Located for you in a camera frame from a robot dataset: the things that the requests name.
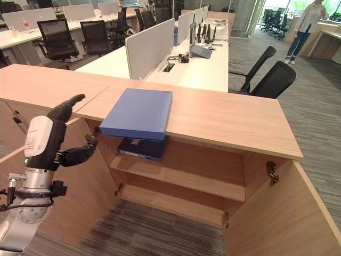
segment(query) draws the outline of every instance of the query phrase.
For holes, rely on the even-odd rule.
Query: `white partition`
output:
[[[99,3],[98,9],[100,9],[102,15],[118,13],[118,3]]]
[[[190,35],[190,24],[193,20],[194,11],[179,16],[177,44],[181,44]]]
[[[9,12],[2,14],[8,27],[13,26],[18,31],[25,31],[22,18],[24,18],[30,29],[38,28],[37,21],[55,20],[56,16],[53,8],[34,9],[20,12]]]
[[[131,79],[145,79],[171,53],[174,23],[174,19],[170,19],[126,38]]]
[[[92,4],[78,4],[63,6],[63,12],[67,21],[83,20],[95,16]]]
[[[194,11],[194,21],[197,23],[197,27],[202,22],[202,15],[204,14],[204,8],[199,8]]]
[[[204,6],[204,11],[203,11],[203,13],[202,13],[202,19],[203,19],[203,20],[206,20],[206,18],[207,18],[207,15],[208,15],[208,7],[209,7],[209,5]]]

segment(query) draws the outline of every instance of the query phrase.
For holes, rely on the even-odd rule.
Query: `robotic arm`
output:
[[[53,181],[59,167],[73,166],[87,161],[97,147],[97,138],[90,137],[87,144],[60,152],[64,141],[66,122],[72,107],[85,98],[79,94],[52,109],[47,116],[37,116],[30,122],[25,142],[25,174],[9,173],[9,187],[0,190],[7,196],[7,204],[0,211],[10,210],[0,223],[0,256],[22,255],[40,223],[47,218],[53,198],[65,196],[67,187],[62,181]],[[23,181],[16,190],[17,181]]]

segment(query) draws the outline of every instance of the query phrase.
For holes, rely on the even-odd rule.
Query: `office chair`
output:
[[[288,31],[287,25],[288,25],[288,15],[284,14],[283,22],[279,26],[278,31],[276,31],[274,38],[278,37],[278,40],[281,40],[282,38],[284,38],[286,36],[286,32]]]
[[[143,22],[143,19],[141,16],[140,9],[134,9],[134,11],[136,12],[136,17],[137,17],[137,20],[139,22],[140,31],[142,31],[142,30],[144,30],[144,22]]]
[[[270,18],[269,21],[269,28],[266,30],[266,32],[270,32],[269,34],[271,34],[273,32],[274,27],[278,26],[280,22],[281,12],[279,11],[272,12],[272,17]]]
[[[269,36],[276,35],[280,29],[280,23],[281,23],[281,13],[277,12],[275,15],[275,21],[272,25],[272,30],[269,32]]]
[[[104,20],[81,22],[84,40],[84,51],[89,55],[101,57],[113,51],[112,43],[115,40],[107,35]]]
[[[155,25],[151,11],[141,12],[145,28],[151,28]]]
[[[261,68],[261,66],[264,64],[264,62],[268,58],[271,58],[272,56],[274,56],[275,54],[276,54],[276,49],[274,47],[272,47],[272,46],[269,46],[265,50],[265,52],[262,54],[262,56],[254,64],[254,66],[252,67],[252,69],[250,70],[249,73],[244,74],[244,73],[240,73],[240,72],[237,72],[237,71],[229,71],[229,73],[230,74],[239,75],[239,76],[244,76],[245,77],[245,82],[244,82],[243,86],[240,89],[241,90],[245,90],[245,89],[250,90],[250,82],[251,82],[252,78],[256,75],[256,73]]]
[[[4,53],[0,50],[0,68],[7,67],[11,64],[9,57],[5,56]]]
[[[330,20],[332,21],[341,21],[341,13],[334,12],[330,17]]]
[[[38,41],[43,55],[50,60],[62,60],[70,70],[66,60],[77,57],[79,51],[71,38],[66,19],[37,21],[43,41]]]
[[[261,25],[261,31],[263,29],[267,30],[269,26],[270,17],[272,16],[272,9],[265,9],[264,16],[262,18],[264,25]]]
[[[126,25],[125,16],[126,14],[124,12],[119,12],[117,20],[110,22],[111,27],[107,29],[110,36],[116,37],[118,41],[124,41],[128,36],[127,31],[130,29],[130,27]]]
[[[161,9],[161,14],[162,14],[163,21],[170,20],[172,18],[171,12],[168,8]]]
[[[276,99],[292,85],[295,79],[295,71],[284,62],[277,61],[251,92],[250,88],[240,91],[229,89],[229,92]]]

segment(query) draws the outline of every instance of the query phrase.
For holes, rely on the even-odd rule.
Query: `cable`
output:
[[[0,212],[5,212],[10,209],[21,208],[21,207],[49,207],[54,204],[54,200],[50,197],[51,202],[49,204],[19,204],[15,206],[0,205]]]

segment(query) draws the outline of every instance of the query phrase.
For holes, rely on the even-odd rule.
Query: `blue binder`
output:
[[[105,135],[163,140],[172,92],[126,89],[100,125]]]

